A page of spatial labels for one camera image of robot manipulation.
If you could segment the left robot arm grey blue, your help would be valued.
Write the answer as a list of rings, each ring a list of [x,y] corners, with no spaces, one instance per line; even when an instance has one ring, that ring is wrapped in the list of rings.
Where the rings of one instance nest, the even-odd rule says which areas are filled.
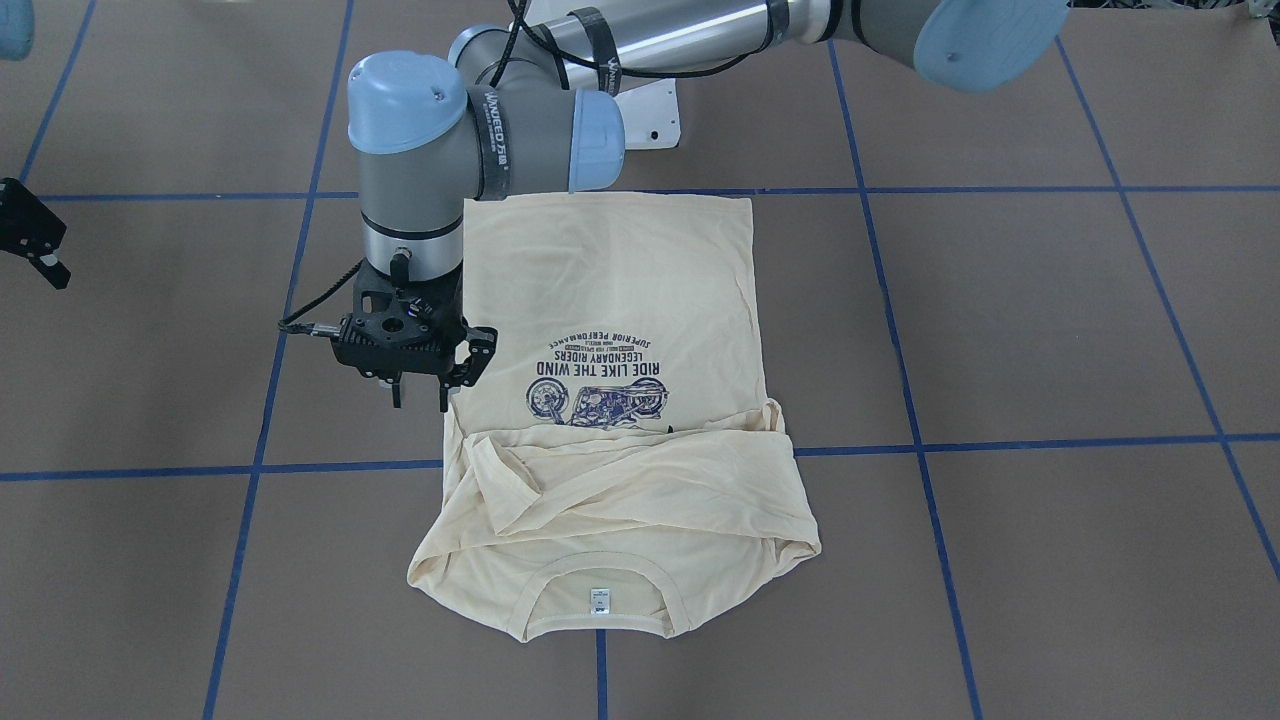
[[[433,375],[440,398],[474,386],[497,332],[463,316],[465,202],[603,190],[625,163],[618,94],[724,72],[787,41],[845,38],[932,83],[988,92],[1030,68],[1060,33],[1065,1],[588,1],[532,23],[475,26],[447,58],[375,53],[347,79],[358,160],[364,260],[338,325],[339,364],[390,389]]]

